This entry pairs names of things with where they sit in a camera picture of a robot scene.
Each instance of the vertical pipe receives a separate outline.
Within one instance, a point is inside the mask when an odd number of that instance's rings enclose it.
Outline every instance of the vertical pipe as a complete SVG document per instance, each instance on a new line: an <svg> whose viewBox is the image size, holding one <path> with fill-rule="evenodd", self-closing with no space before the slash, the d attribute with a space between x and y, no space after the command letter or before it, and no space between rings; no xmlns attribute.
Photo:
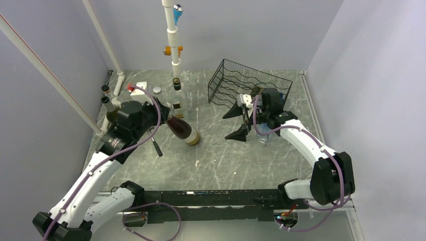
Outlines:
<svg viewBox="0 0 426 241"><path fill-rule="evenodd" d="M119 66L119 63L117 62L117 58L114 55L113 49L111 48L111 45L108 43L107 37L105 36L105 33L102 30L102 27L100 26L100 23L96 17L96 14L93 11L92 5L90 4L89 0L82 0L84 7L86 8L87 13L90 16L90 19L93 22L93 25L97 31L97 34L99 34L100 40L103 43L103 46L106 49L106 52L108 53L108 55L110 56L111 61L113 62L114 68L117 71L117 74L120 75L122 74L122 69Z"/></svg>
<svg viewBox="0 0 426 241"><path fill-rule="evenodd" d="M162 0L167 21L167 37L172 55L172 68L174 77L180 77L182 68L178 51L178 28L175 26L173 13L173 0Z"/></svg>
<svg viewBox="0 0 426 241"><path fill-rule="evenodd" d="M105 33L103 32L102 26L100 25L99 20L97 19L96 14L94 13L90 0L82 0L82 2L84 4L84 7L86 8L87 13L90 16L90 19L93 22L93 25L97 31L97 34L99 35L100 40L103 43L103 46L106 49L106 52L108 53L111 61L113 62L114 68L117 71L118 79L117 79L117 84L114 88L114 95L118 96L120 94L120 89L121 89L121 86L123 85L123 82L126 76L124 75L123 70L120 68L117 58L114 55L113 49L111 48L111 45L109 44L108 39ZM107 118L105 118L103 120L102 127L101 127L102 133L105 133L108 130L108 125L109 125L109 122Z"/></svg>
<svg viewBox="0 0 426 241"><path fill-rule="evenodd" d="M74 99L71 93L63 86L59 79L50 71L36 53L28 46L14 28L0 14L0 29L7 38L23 53L23 55L37 68L37 70L53 85L70 106L83 118L83 120L96 132L102 133L92 118L83 110L81 105Z"/></svg>

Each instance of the gray marble surface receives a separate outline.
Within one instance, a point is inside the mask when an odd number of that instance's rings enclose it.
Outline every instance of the gray marble surface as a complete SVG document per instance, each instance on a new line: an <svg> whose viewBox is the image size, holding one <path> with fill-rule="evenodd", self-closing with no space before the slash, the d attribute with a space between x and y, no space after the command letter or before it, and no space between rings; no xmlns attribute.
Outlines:
<svg viewBox="0 0 426 241"><path fill-rule="evenodd" d="M293 81L284 109L295 113L306 128L317 136L297 71L265 72ZM130 100L130 94L125 90L128 83L147 81L151 88L160 86L163 91L171 91L171 71L125 71L125 74L126 81L121 91L123 99ZM264 145L258 142L253 130L245 143L224 139L240 127L242 119L222 119L228 108L208 103L207 84L213 74L214 71L184 71L181 78L188 89L188 122L201 134L201 142L189 147L175 137L166 125L162 125L155 139L164 156L157 156L151 142L138 147L108 181L105 191L127 180L138 183L146 190L203 190L276 188L289 179L308 177L310 165L295 147L282 138L273 136ZM116 81L117 76L113 75L111 88ZM99 125L105 112L102 107L97 120ZM98 141L95 135L86 165Z"/></svg>

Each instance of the bottle cap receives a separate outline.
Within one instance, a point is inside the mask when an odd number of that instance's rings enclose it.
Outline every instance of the bottle cap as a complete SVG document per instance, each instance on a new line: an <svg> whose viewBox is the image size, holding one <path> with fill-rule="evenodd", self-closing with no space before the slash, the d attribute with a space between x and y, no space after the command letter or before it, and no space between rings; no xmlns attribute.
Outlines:
<svg viewBox="0 0 426 241"><path fill-rule="evenodd" d="M102 101L102 103L106 104L110 101L110 98L108 98L108 96L104 96L100 100Z"/></svg>
<svg viewBox="0 0 426 241"><path fill-rule="evenodd" d="M109 87L107 84L104 84L104 85L101 87L101 90L102 90L104 93L108 94L108 93L110 92L110 87Z"/></svg>
<svg viewBox="0 0 426 241"><path fill-rule="evenodd" d="M161 88L160 88L159 86L155 86L155 87L152 89L152 92L154 92L154 94L159 94L159 93L161 92Z"/></svg>
<svg viewBox="0 0 426 241"><path fill-rule="evenodd" d="M180 79L179 78L173 78L173 88L174 90L180 90Z"/></svg>

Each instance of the white wall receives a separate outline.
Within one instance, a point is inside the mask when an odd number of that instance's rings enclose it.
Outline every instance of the white wall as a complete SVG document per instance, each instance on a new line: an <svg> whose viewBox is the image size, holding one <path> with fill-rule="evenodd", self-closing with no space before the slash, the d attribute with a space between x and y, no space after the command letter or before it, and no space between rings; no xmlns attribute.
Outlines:
<svg viewBox="0 0 426 241"><path fill-rule="evenodd" d="M123 69L171 69L162 52L168 41L161 0L90 2ZM342 2L175 0L184 9L177 24L182 68L216 69L228 58L257 69L306 69Z"/></svg>
<svg viewBox="0 0 426 241"><path fill-rule="evenodd" d="M0 1L22 35L92 118L107 68L70 0ZM0 32L0 239L39 241L32 225L80 175L91 128Z"/></svg>
<svg viewBox="0 0 426 241"><path fill-rule="evenodd" d="M308 68L329 145L354 165L366 240L426 236L426 2L345 0Z"/></svg>

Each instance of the small bottle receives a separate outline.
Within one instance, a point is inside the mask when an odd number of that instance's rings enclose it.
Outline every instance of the small bottle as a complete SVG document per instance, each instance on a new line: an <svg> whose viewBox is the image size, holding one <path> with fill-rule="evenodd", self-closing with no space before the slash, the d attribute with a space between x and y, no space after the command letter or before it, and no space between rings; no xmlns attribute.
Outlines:
<svg viewBox="0 0 426 241"><path fill-rule="evenodd" d="M108 96L104 96L100 100L106 107L106 119L111 123L116 122L117 112L120 110L120 108L117 106L114 106L111 103L110 98Z"/></svg>
<svg viewBox="0 0 426 241"><path fill-rule="evenodd" d="M121 106L121 100L118 96L116 96L114 93L111 92L110 87L107 84L104 84L101 87L103 93L105 94L105 96L107 96L108 98L110 98L110 102L117 107Z"/></svg>
<svg viewBox="0 0 426 241"><path fill-rule="evenodd" d="M178 118L188 120L188 101L186 99L185 89L182 88L179 78L173 78L173 88L175 90L171 94L173 114Z"/></svg>
<svg viewBox="0 0 426 241"><path fill-rule="evenodd" d="M199 143L201 139L200 134L186 121L169 115L166 123L172 132L189 146L194 146Z"/></svg>

